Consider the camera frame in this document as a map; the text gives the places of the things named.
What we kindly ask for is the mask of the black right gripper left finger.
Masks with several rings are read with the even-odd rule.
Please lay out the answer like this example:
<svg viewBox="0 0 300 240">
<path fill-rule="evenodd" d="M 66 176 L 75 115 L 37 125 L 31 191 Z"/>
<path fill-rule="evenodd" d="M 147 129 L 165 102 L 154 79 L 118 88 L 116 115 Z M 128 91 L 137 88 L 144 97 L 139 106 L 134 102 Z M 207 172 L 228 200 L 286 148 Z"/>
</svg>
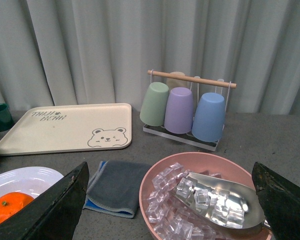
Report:
<svg viewBox="0 0 300 240">
<path fill-rule="evenodd" d="M 0 240 L 71 240 L 86 201 L 89 167 L 82 162 L 0 224 Z"/>
</svg>

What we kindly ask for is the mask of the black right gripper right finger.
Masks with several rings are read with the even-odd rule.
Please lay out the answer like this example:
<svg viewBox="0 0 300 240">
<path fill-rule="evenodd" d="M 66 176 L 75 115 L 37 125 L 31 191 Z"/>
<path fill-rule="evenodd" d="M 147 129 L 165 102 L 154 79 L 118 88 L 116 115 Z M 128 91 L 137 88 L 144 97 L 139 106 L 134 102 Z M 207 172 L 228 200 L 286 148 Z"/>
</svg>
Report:
<svg viewBox="0 0 300 240">
<path fill-rule="evenodd" d="M 259 204 L 277 240 L 300 240 L 300 187 L 260 162 L 252 169 Z"/>
</svg>

